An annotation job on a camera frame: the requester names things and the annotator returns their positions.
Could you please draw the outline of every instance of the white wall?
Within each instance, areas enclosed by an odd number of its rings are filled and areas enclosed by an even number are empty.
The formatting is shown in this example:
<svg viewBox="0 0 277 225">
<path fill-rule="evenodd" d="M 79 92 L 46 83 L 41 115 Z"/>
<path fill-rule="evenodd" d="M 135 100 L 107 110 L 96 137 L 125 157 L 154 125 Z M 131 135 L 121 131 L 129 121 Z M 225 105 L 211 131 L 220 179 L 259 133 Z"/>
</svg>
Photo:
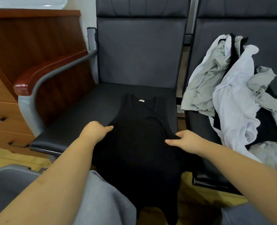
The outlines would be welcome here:
<svg viewBox="0 0 277 225">
<path fill-rule="evenodd" d="M 187 29 L 186 33 L 193 33 L 193 27 L 196 18 L 197 6 L 199 0 L 192 0 L 189 17 L 187 20 Z M 87 40 L 87 27 L 97 27 L 96 22 L 96 0 L 68 0 L 67 5 L 64 9 L 68 10 L 80 10 L 81 19 L 80 24 L 84 36 L 86 46 L 88 48 Z"/>
<path fill-rule="evenodd" d="M 87 27 L 97 27 L 96 22 L 96 0 L 68 0 L 64 9 L 80 10 L 80 25 L 82 28 L 86 47 L 88 49 Z"/>
</svg>

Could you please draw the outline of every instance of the yellow floor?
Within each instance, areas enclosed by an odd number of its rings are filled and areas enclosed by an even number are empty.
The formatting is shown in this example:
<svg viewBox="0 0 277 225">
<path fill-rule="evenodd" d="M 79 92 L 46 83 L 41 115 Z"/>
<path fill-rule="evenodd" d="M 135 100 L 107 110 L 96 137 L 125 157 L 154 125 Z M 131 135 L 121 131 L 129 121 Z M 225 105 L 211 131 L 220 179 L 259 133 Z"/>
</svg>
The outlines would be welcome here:
<svg viewBox="0 0 277 225">
<path fill-rule="evenodd" d="M 48 159 L 19 155 L 0 148 L 0 167 L 19 164 L 39 171 L 42 167 L 49 167 Z M 235 206 L 247 202 L 243 196 L 206 189 L 192 185 L 192 173 L 182 175 L 182 183 L 178 193 L 177 225 L 211 224 L 219 215 L 221 207 Z M 163 213 L 157 208 L 144 208 L 140 212 L 137 225 L 166 225 Z"/>
</svg>

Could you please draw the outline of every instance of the chair backrest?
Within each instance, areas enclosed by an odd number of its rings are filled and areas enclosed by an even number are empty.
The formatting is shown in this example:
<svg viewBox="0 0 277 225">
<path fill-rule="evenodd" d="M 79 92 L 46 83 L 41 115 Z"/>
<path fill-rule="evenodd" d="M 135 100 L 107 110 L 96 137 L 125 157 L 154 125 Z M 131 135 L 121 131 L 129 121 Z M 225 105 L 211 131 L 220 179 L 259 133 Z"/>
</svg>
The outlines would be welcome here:
<svg viewBox="0 0 277 225">
<path fill-rule="evenodd" d="M 277 0 L 199 0 L 186 85 L 212 42 L 231 32 L 249 37 L 247 44 L 260 50 L 254 65 L 277 75 Z M 270 86 L 277 95 L 277 76 Z"/>
<path fill-rule="evenodd" d="M 176 88 L 190 0 L 96 0 L 100 82 Z"/>
</svg>

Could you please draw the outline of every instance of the tank top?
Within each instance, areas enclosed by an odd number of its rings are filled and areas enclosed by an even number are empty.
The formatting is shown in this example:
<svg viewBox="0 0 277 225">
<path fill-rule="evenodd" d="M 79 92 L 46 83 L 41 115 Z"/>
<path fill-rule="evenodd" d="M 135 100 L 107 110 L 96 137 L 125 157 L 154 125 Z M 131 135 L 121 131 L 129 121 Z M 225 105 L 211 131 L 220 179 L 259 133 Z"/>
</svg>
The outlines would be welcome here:
<svg viewBox="0 0 277 225">
<path fill-rule="evenodd" d="M 179 139 L 170 129 L 165 99 L 127 94 L 109 125 L 114 129 L 93 152 L 97 172 L 134 204 L 137 216 L 143 207 L 158 207 L 168 224 L 176 224 L 181 174 L 192 171 L 199 157 L 165 143 Z"/>
</svg>

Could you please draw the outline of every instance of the gray plastic bin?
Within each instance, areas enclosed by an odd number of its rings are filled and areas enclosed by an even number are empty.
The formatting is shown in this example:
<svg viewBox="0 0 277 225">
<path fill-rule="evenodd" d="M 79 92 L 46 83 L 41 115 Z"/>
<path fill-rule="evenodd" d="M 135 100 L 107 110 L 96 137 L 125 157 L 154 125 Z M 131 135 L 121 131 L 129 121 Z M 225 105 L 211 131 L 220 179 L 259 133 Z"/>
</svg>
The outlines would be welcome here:
<svg viewBox="0 0 277 225">
<path fill-rule="evenodd" d="M 41 173 L 27 166 L 8 165 L 0 168 L 0 212 Z"/>
</svg>

